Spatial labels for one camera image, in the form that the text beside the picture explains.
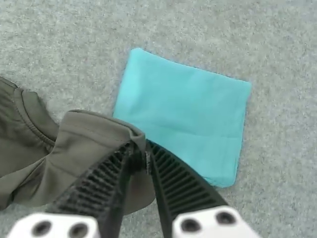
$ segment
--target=gray carpet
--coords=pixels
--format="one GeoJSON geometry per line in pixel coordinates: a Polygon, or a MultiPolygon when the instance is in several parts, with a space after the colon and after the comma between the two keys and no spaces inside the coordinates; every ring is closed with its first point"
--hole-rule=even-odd
{"type": "MultiPolygon", "coordinates": [[[[111,115],[134,47],[252,82],[237,182],[220,193],[263,237],[316,237],[316,0],[64,2],[0,2],[1,76],[56,121],[111,115]]],[[[39,210],[0,212],[0,236],[39,210]]],[[[126,217],[121,237],[161,238],[156,205],[126,217]]]]}

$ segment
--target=mounting hole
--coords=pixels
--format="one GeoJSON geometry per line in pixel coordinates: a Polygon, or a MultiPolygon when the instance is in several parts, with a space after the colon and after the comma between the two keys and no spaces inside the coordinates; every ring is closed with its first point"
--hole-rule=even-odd
{"type": "Polygon", "coordinates": [[[200,230],[199,223],[193,219],[184,220],[181,227],[184,232],[197,232],[200,230]]]}
{"type": "Polygon", "coordinates": [[[72,226],[68,235],[70,238],[84,238],[87,233],[88,233],[87,225],[84,223],[78,223],[72,226]]]}
{"type": "Polygon", "coordinates": [[[32,235],[35,237],[45,236],[49,233],[52,224],[49,221],[42,221],[36,224],[32,229],[32,235]]]}
{"type": "Polygon", "coordinates": [[[236,219],[234,218],[234,216],[232,216],[230,213],[227,213],[227,212],[218,213],[216,218],[219,224],[227,225],[227,224],[234,224],[236,222],[236,219]]]}

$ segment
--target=teal cloth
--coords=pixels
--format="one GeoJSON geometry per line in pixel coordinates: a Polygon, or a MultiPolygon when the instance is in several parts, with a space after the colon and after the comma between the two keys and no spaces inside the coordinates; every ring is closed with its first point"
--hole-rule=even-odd
{"type": "Polygon", "coordinates": [[[235,182],[249,82],[181,65],[133,49],[115,118],[173,152],[210,184],[235,182]]]}

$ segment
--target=ribbed rubber pad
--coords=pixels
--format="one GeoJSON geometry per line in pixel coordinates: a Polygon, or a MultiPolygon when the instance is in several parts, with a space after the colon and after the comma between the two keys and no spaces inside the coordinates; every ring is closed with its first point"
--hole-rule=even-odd
{"type": "Polygon", "coordinates": [[[141,159],[134,143],[121,146],[90,167],[47,212],[92,216],[102,237],[117,237],[130,175],[145,166],[141,159]]]}
{"type": "Polygon", "coordinates": [[[227,205],[218,192],[186,163],[150,142],[151,174],[165,238],[172,236],[172,222],[182,213],[227,205]]]}

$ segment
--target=folded cloth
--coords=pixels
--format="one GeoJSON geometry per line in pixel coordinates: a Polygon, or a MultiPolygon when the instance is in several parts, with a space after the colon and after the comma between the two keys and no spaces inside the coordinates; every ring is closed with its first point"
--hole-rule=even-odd
{"type": "Polygon", "coordinates": [[[209,183],[235,182],[251,84],[133,49],[115,118],[141,129],[209,183]]]}

